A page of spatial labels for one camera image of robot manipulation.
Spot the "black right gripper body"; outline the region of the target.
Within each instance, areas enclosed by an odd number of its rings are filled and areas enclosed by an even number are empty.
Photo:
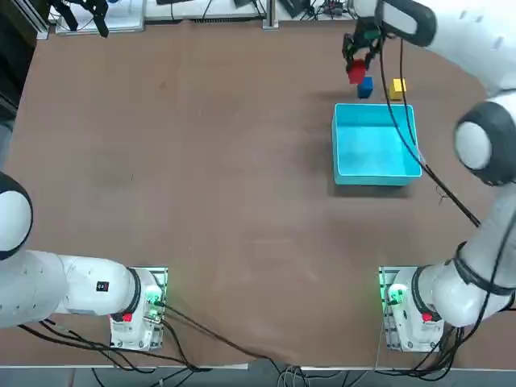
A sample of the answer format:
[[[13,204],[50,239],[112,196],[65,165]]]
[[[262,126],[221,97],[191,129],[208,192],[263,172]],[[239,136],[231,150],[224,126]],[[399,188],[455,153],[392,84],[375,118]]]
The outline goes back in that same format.
[[[374,18],[358,19],[354,31],[356,43],[373,43],[382,37],[381,29],[376,25]]]

